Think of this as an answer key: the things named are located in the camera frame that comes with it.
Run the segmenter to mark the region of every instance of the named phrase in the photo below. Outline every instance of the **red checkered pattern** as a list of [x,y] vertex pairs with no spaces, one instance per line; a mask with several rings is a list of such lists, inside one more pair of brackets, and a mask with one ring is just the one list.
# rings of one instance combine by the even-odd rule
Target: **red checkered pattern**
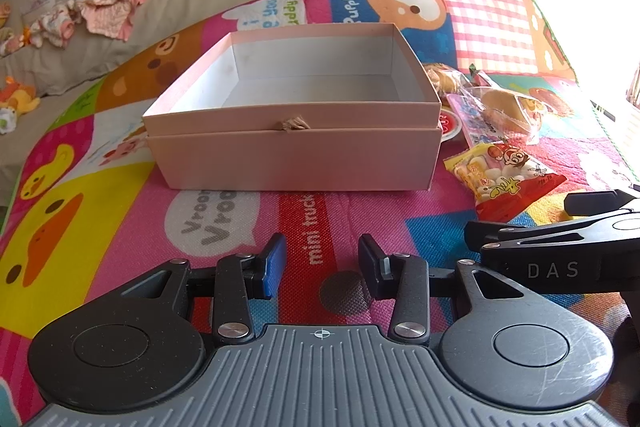
[[522,0],[445,0],[456,40],[458,68],[537,74]]

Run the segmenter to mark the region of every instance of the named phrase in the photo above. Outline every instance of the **black circular pad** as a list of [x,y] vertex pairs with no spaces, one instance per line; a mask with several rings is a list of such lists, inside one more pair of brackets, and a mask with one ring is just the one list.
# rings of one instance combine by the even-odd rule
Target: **black circular pad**
[[47,401],[115,413],[178,391],[204,354],[200,334],[159,299],[98,298],[38,333],[28,362]]
[[83,331],[74,343],[76,356],[95,367],[118,367],[145,354],[146,333],[124,324],[104,324]]
[[569,352],[569,343],[564,336],[537,324],[504,328],[495,335],[494,347],[504,359],[526,367],[553,365]]

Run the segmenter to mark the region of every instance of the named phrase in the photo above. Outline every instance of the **metal screw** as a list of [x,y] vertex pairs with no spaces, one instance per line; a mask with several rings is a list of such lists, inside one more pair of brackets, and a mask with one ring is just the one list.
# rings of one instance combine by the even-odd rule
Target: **metal screw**
[[249,334],[249,326],[242,322],[227,322],[218,328],[218,333],[226,339],[241,339]]
[[399,337],[404,337],[406,339],[417,339],[427,332],[427,328],[425,328],[422,324],[418,324],[417,322],[401,322],[400,324],[396,325],[394,331]]

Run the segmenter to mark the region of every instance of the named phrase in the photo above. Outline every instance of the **cartoon bear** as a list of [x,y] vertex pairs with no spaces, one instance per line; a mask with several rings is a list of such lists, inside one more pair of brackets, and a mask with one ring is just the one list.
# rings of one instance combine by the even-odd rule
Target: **cartoon bear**
[[108,74],[98,93],[95,112],[160,96],[202,55],[205,22],[165,38]]

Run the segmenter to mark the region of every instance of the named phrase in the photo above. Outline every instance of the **stuffed toy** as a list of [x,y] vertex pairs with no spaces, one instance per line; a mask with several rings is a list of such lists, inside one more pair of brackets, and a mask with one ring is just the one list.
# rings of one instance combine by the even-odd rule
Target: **stuffed toy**
[[0,109],[0,134],[7,134],[15,130],[18,118],[15,116],[15,109],[7,107]]
[[28,43],[24,34],[16,35],[11,28],[4,27],[9,15],[11,15],[9,4],[0,4],[0,57],[11,55]]
[[36,97],[36,90],[33,86],[23,86],[10,76],[5,80],[6,86],[0,91],[0,109],[13,109],[15,120],[40,105],[40,99]]

